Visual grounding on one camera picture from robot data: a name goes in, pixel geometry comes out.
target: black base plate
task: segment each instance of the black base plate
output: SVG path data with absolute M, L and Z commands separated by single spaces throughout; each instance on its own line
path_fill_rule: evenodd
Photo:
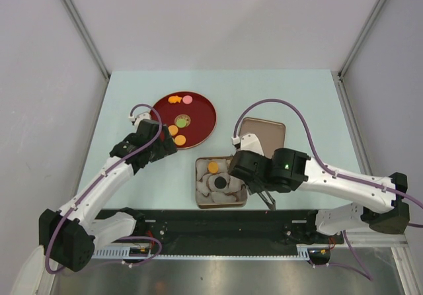
M 97 218 L 109 218 L 117 211 L 101 210 Z M 164 255 L 297 255 L 297 244 L 328 244 L 329 239 L 307 232 L 310 210 L 136 211 L 145 215 L 147 230 L 162 242 Z M 332 238 L 343 243 L 341 235 Z

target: white wall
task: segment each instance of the white wall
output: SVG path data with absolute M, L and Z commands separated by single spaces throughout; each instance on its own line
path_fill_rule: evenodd
M 389 0 L 346 74 L 346 88 L 378 175 L 408 175 L 408 193 L 423 200 L 423 0 Z M 423 210 L 411 206 L 413 222 Z M 408 228 L 423 276 L 423 230 Z
M 106 83 L 60 0 L 0 0 L 0 294 L 75 190 Z
M 106 65 L 339 70 L 376 0 L 74 0 Z

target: pink food item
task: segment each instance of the pink food item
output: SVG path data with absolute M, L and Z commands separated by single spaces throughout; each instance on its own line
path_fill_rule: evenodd
M 182 98 L 182 102 L 186 105 L 190 105 L 192 103 L 192 97 L 190 95 L 186 95 Z

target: brown tray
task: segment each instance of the brown tray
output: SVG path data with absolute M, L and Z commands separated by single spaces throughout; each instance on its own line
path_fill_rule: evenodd
M 285 144 L 285 124 L 267 121 L 261 118 L 244 118 L 239 135 L 256 134 L 260 140 L 264 156 L 272 158 L 275 149 L 283 148 Z
M 237 181 L 239 182 L 239 190 L 236 192 L 222 192 L 221 190 L 217 190 L 217 189 L 211 189 L 208 185 L 207 185 L 207 180 L 208 178 L 206 178 L 206 181 L 204 181 L 204 176 L 206 175 L 211 175 L 213 176 L 213 174 L 211 174 L 208 170 L 207 170 L 207 165 L 210 161 L 216 161 L 218 162 L 218 164 L 220 163 L 220 167 L 222 167 L 222 171 L 219 170 L 219 172 L 216 174 L 220 174 L 220 173 L 227 173 L 227 169 L 229 168 L 229 164 L 232 160 L 232 156 L 223 156 L 223 157 L 201 157 L 198 158 L 196 160 L 196 203 L 198 205 L 199 208 L 201 209 L 209 209 L 209 208 L 225 208 L 225 207 L 242 207 L 247 203 L 247 198 L 248 198 L 248 192 L 247 192 L 247 186 L 244 184 L 244 182 L 240 181 L 239 179 L 236 179 L 234 177 L 231 177 L 229 175 L 227 175 L 229 177 L 229 184 L 227 186 L 227 190 L 229 190 L 229 186 L 231 184 L 232 181 Z M 205 164 L 199 166 L 199 162 L 200 161 L 205 161 Z M 223 163 L 223 161 L 226 161 L 226 172 L 224 169 L 225 164 Z M 232 199 L 234 201 L 228 201 L 228 202 L 216 202 L 214 200 L 214 198 L 217 199 Z

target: orange cookie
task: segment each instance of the orange cookie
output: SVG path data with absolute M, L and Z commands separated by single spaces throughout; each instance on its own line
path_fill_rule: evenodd
M 211 161 L 207 166 L 210 173 L 216 174 L 219 171 L 219 165 L 215 161 Z
M 182 146 L 186 143 L 186 138 L 183 135 L 178 135 L 177 137 L 174 138 L 174 143 L 177 146 Z
M 168 129 L 169 129 L 169 133 L 171 133 L 171 136 L 175 136 L 178 134 L 178 131 L 179 131 L 178 126 L 171 125 L 168 127 Z

